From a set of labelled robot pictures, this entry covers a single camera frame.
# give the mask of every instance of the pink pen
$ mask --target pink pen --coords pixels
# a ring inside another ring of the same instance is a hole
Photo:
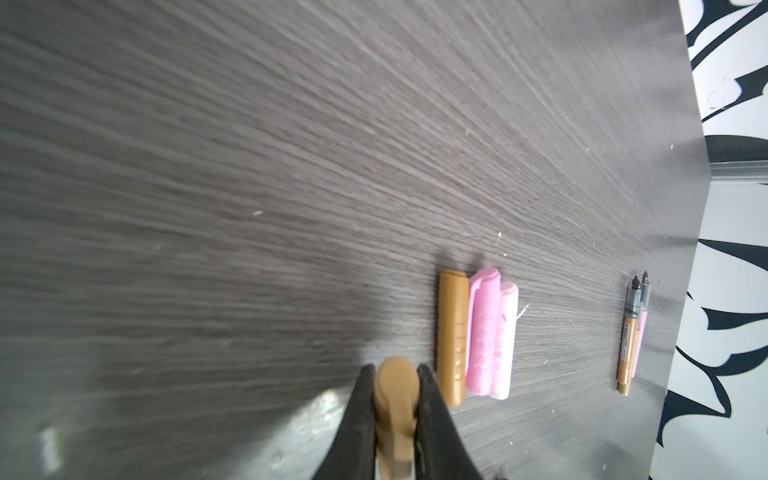
[[[480,396],[491,392],[501,286],[502,276],[493,267],[480,269],[469,279],[467,390]]]
[[[509,397],[512,351],[515,348],[515,326],[518,319],[518,286],[513,282],[502,282],[500,310],[501,317],[496,329],[496,350],[489,395],[494,399],[504,400]]]
[[[648,280],[648,272],[643,273],[643,282],[640,284],[640,323],[638,323],[639,331],[637,332],[637,348],[634,351],[634,358],[632,359],[632,377],[637,372],[637,361],[640,359],[640,348],[643,346],[643,333],[645,333],[645,320],[648,318],[648,302],[650,301],[650,281]]]

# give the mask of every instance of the pen label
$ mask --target pen label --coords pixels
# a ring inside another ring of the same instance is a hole
[[[625,362],[629,361],[629,334],[632,330],[632,326],[624,322],[624,331],[621,334],[621,359]]]

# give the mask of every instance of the black and white pattern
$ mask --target black and white pattern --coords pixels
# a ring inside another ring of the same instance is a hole
[[[680,0],[710,161],[768,160],[768,0]]]
[[[712,184],[688,289],[650,476],[765,478],[768,185]]]

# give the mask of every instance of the marker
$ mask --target marker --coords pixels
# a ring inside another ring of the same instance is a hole
[[[464,402],[468,314],[469,279],[463,272],[443,271],[437,304],[437,383],[451,407]]]
[[[512,353],[515,348],[515,327],[518,320],[518,286],[502,282],[501,318],[496,329],[496,351],[493,359],[491,392],[493,399],[509,397],[512,376]]]
[[[491,392],[501,288],[502,276],[493,267],[480,269],[469,279],[467,390],[475,395]]]
[[[632,279],[632,286],[627,292],[627,303],[624,308],[624,326],[621,333],[621,348],[619,349],[619,371],[616,375],[619,393],[629,395],[632,383],[632,343],[637,334],[637,324],[640,318],[640,280],[637,275]]]
[[[637,373],[637,361],[640,358],[640,348],[643,346],[643,334],[645,333],[645,320],[648,319],[648,302],[650,301],[650,281],[648,272],[643,272],[643,281],[640,284],[640,322],[637,324],[637,335],[632,348],[632,378]]]

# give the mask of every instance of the wall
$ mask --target wall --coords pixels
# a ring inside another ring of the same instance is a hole
[[[768,160],[768,0],[680,0],[710,161]]]
[[[765,478],[767,356],[768,185],[713,183],[651,465],[653,480]]]

